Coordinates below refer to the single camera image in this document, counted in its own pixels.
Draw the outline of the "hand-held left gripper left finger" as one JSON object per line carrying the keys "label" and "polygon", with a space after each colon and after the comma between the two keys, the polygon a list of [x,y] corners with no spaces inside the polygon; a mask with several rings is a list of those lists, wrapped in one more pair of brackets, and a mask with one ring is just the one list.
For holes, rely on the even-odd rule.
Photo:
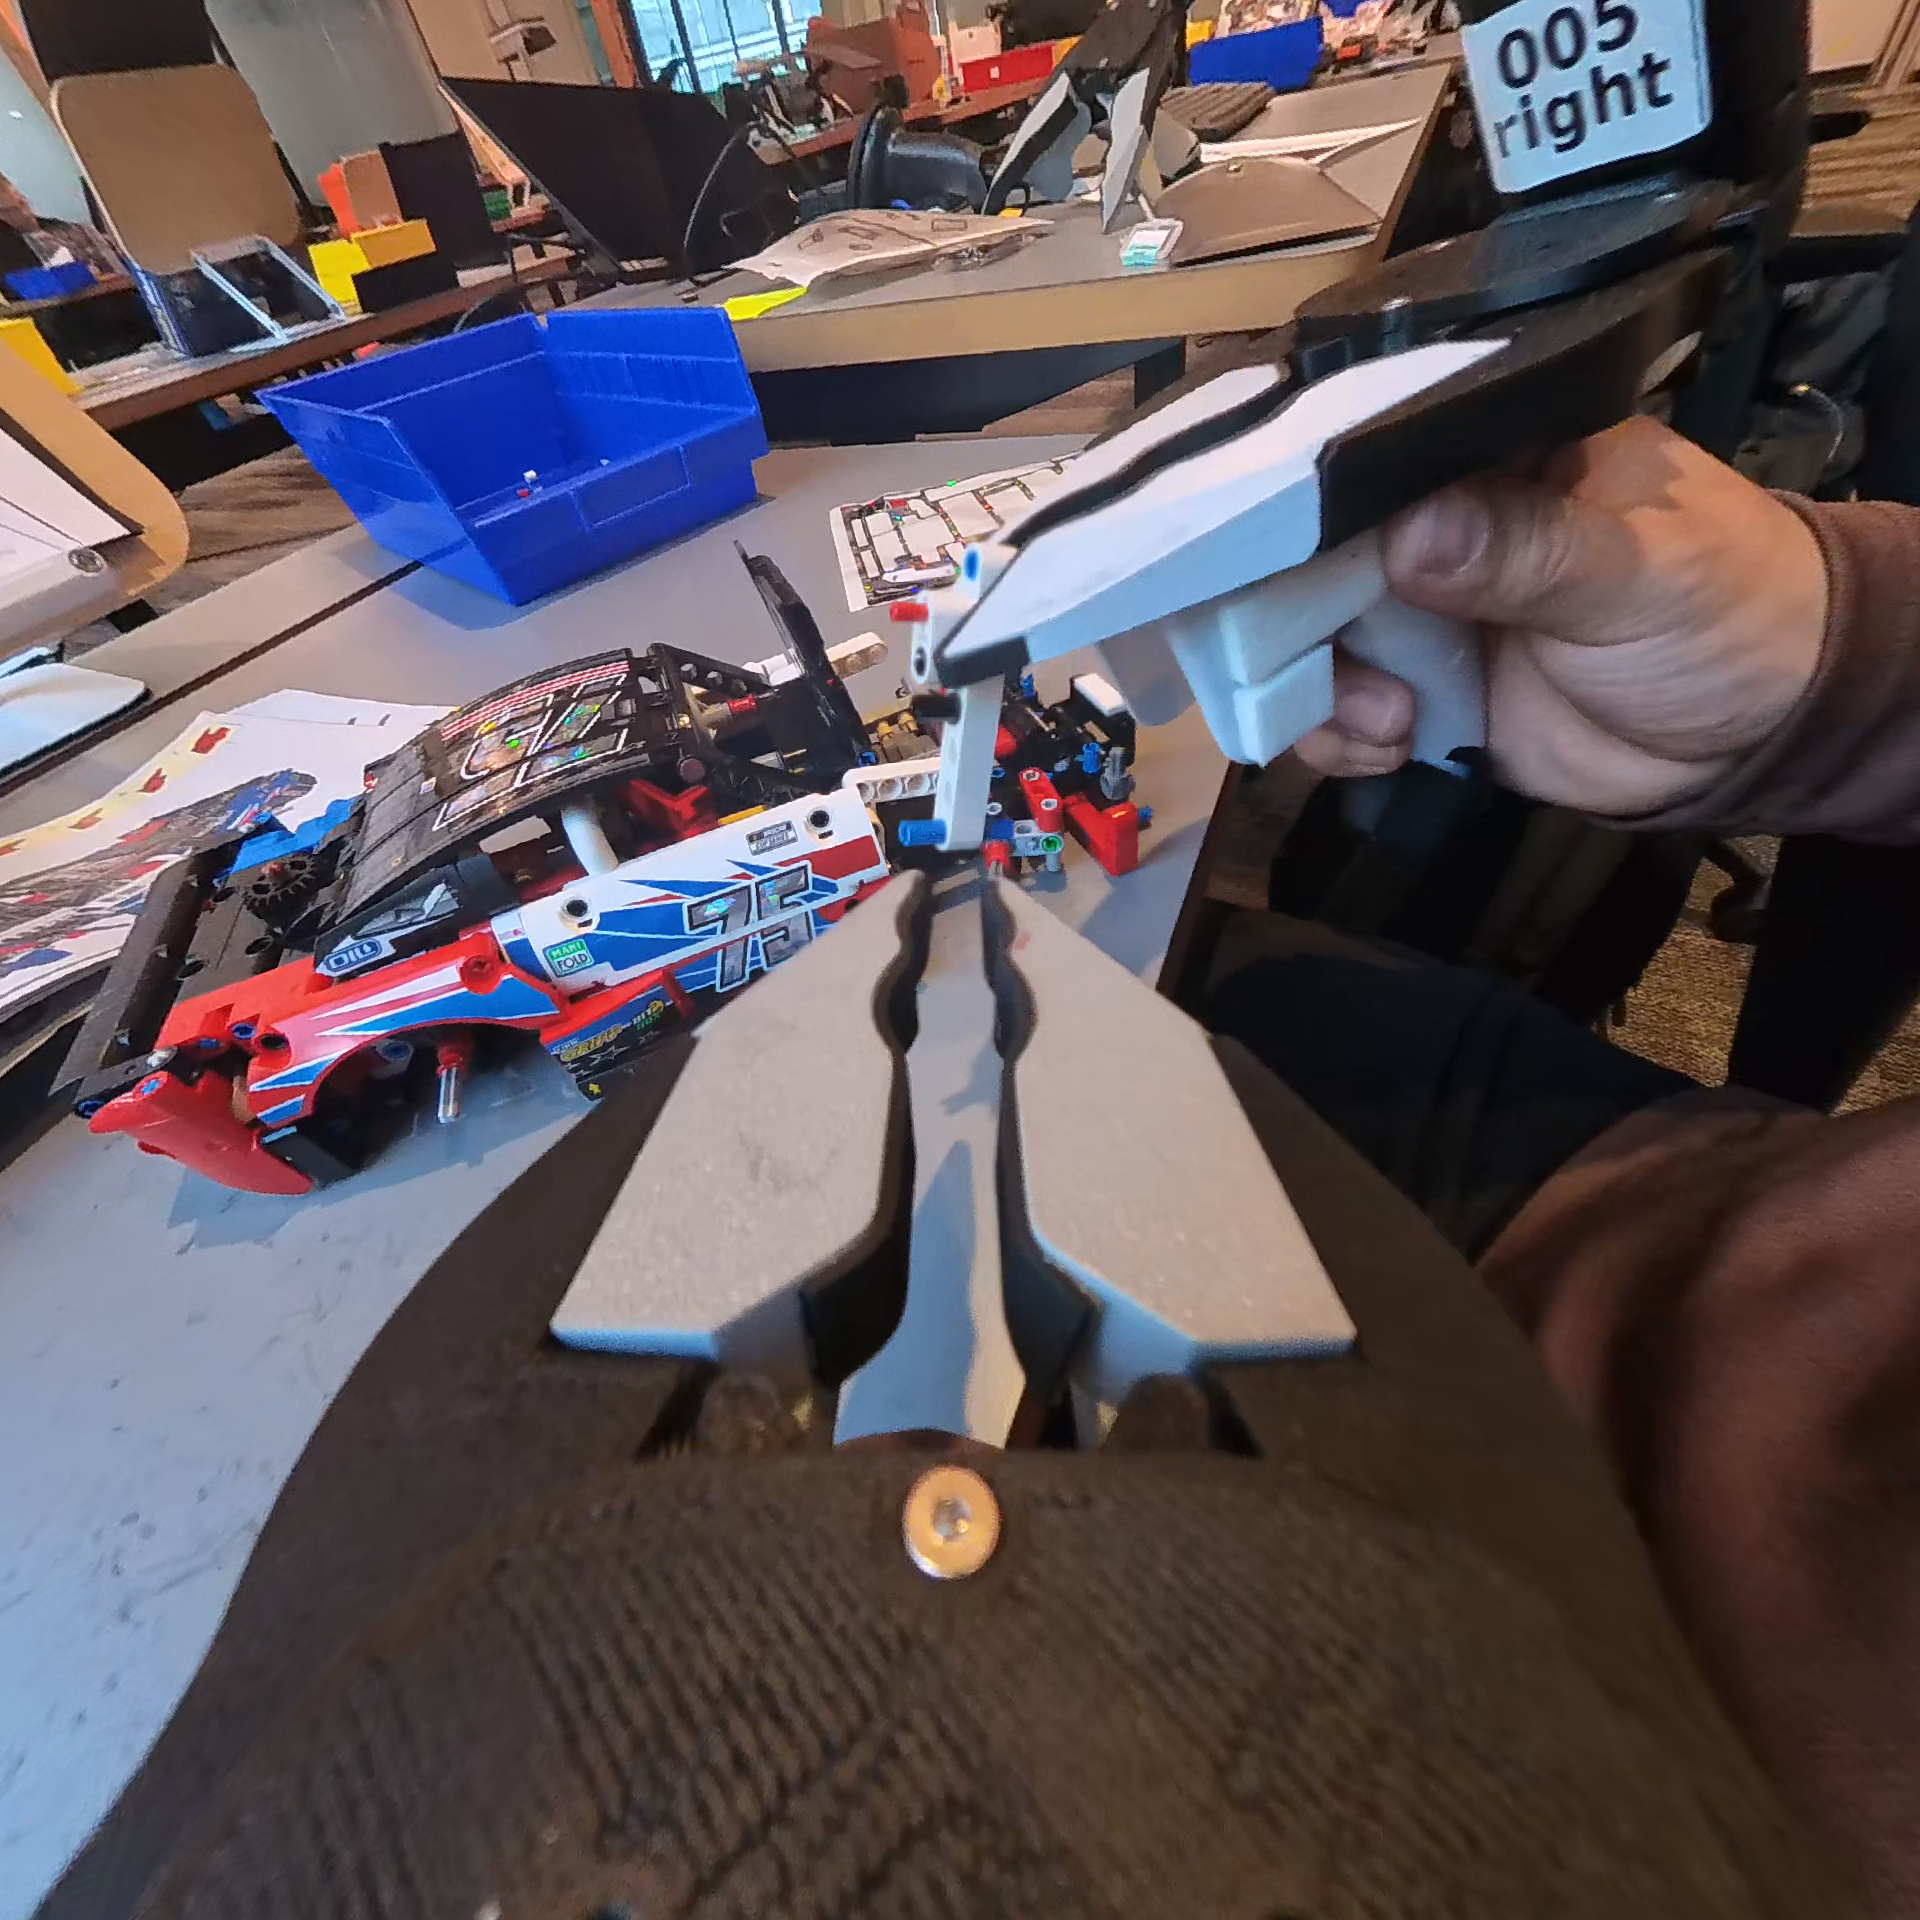
{"label": "hand-held left gripper left finger", "polygon": [[904,1307],[910,876],[698,1032],[553,1337],[654,1358],[870,1358]]}

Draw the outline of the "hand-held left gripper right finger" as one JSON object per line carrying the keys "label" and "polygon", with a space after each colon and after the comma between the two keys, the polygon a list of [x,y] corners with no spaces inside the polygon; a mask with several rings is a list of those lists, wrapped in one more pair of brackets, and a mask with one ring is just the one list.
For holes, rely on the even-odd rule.
{"label": "hand-held left gripper right finger", "polygon": [[991,886],[998,1259],[1037,1387],[1346,1353],[1356,1325],[1205,1029]]}

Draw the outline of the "white brick beam piece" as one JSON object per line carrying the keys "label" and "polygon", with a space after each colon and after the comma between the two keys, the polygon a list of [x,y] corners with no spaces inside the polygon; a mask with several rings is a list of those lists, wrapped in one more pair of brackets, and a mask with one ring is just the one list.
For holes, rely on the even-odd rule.
{"label": "white brick beam piece", "polygon": [[938,776],[929,821],[938,825],[938,851],[948,857],[970,857],[983,844],[1005,694],[998,669],[969,661],[944,663],[941,649],[977,595],[975,571],[962,571],[948,588],[894,604],[910,693],[916,705],[938,718]]}

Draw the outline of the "toy brick race car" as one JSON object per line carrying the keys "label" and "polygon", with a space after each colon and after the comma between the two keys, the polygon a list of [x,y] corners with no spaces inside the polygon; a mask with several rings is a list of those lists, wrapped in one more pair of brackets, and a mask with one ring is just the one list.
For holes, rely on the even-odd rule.
{"label": "toy brick race car", "polygon": [[924,702],[858,718],[782,569],[784,653],[652,645],[449,711],[308,845],[240,829],[157,876],[60,1087],[96,1136],[242,1192],[359,1171],[494,1036],[588,1096],[938,853]]}

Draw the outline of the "grey desk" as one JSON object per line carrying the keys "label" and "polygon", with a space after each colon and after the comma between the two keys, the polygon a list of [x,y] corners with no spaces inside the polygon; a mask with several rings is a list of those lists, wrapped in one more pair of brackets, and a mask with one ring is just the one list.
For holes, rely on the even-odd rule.
{"label": "grey desk", "polygon": [[[528,607],[381,557],[359,532],[102,646],[175,693],[5,797],[5,832],[100,797],[184,725],[280,688],[458,705],[542,665],[686,636],[774,649],[736,543],[830,639],[848,607],[828,510],[1032,463],[1070,438],[778,451],[758,503]],[[594,1105],[538,1052],[405,1121],[368,1172],[288,1203],[231,1192],[60,1118],[5,1167],[5,1915],[94,1835],[201,1665],[276,1494],[368,1343],[447,1243],[581,1121],[644,1115],[674,1055]]]}

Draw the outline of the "person's right hand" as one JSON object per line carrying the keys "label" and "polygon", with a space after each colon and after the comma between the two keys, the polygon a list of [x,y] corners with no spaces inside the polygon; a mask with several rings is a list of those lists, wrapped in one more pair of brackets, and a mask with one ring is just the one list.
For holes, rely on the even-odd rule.
{"label": "person's right hand", "polygon": [[1692,800],[1817,669],[1828,566],[1781,497],[1633,415],[1380,527],[1388,589],[1479,636],[1486,753],[1599,819]]}

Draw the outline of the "grey folded stand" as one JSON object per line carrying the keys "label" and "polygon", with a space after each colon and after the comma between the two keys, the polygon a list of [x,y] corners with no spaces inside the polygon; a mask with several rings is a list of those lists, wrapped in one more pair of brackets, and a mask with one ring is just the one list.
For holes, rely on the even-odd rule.
{"label": "grey folded stand", "polygon": [[1373,232],[1385,212],[1388,200],[1357,196],[1334,165],[1311,157],[1202,163],[1156,200],[1156,215],[1178,225],[1170,267],[1346,241]]}

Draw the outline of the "holographic sticker sheet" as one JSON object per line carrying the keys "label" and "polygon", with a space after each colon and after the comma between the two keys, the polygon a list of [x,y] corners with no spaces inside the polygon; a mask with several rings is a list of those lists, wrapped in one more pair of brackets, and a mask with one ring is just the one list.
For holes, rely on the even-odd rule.
{"label": "holographic sticker sheet", "polygon": [[828,513],[828,531],[848,607],[858,612],[919,588],[948,584],[965,553],[998,540],[1072,461],[1074,455],[1064,455],[839,503]]}

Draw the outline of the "black and grey device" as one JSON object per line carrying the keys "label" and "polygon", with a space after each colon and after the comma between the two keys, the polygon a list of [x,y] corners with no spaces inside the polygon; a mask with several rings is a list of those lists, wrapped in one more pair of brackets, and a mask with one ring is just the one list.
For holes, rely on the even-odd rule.
{"label": "black and grey device", "polygon": [[1005,147],[983,199],[983,215],[1004,212],[1018,187],[1056,200],[1072,179],[1072,153],[1103,131],[1100,222],[1108,232],[1136,192],[1141,163],[1164,91],[1183,60],[1189,1],[1106,5],[1056,62],[1042,94]]}

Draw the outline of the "printed paper sheet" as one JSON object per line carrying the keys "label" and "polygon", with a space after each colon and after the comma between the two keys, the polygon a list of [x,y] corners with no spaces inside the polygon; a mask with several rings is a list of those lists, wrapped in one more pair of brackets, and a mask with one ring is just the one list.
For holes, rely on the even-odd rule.
{"label": "printed paper sheet", "polygon": [[822,215],[737,260],[733,272],[809,287],[831,276],[924,267],[958,252],[980,252],[1052,222],[1018,211],[983,215],[927,207],[849,207]]}

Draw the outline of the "blue plastic bin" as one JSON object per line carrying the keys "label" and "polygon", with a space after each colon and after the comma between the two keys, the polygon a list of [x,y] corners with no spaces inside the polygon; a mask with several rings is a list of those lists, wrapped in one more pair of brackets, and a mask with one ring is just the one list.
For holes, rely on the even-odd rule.
{"label": "blue plastic bin", "polygon": [[740,510],[768,451],[711,307],[466,327],[261,398],[378,545],[511,605]]}

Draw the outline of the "instruction booklet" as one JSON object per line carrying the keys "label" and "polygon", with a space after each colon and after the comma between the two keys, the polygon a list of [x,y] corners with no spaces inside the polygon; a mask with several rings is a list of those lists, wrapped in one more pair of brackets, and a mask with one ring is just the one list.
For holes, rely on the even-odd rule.
{"label": "instruction booklet", "polygon": [[440,705],[284,691],[206,711],[96,803],[2,839],[2,1013],[113,960],[153,877],[231,835],[304,829]]}

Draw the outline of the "yellow brick blocks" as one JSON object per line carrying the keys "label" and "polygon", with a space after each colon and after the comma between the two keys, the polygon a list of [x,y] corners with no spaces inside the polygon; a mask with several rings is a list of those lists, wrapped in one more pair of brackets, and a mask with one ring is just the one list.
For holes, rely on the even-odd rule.
{"label": "yellow brick blocks", "polygon": [[312,241],[306,255],[321,295],[340,309],[359,311],[364,307],[364,296],[356,291],[361,276],[432,255],[434,252],[436,241],[429,223],[425,219],[410,219],[377,223],[348,237]]}

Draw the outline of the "white stand base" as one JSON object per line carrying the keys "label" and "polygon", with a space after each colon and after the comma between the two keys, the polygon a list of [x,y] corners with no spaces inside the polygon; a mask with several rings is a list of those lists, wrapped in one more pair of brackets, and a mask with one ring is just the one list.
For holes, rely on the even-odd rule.
{"label": "white stand base", "polygon": [[138,705],[137,679],[73,663],[30,663],[2,677],[2,774]]}

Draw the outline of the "clear acrylic holder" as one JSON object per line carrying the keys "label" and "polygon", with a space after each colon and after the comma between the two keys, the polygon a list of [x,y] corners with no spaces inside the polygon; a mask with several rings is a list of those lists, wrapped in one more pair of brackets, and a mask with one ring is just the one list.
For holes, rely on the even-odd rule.
{"label": "clear acrylic holder", "polygon": [[188,358],[284,345],[344,317],[301,257],[263,236],[196,252],[181,272],[132,264],[129,276],[160,340]]}

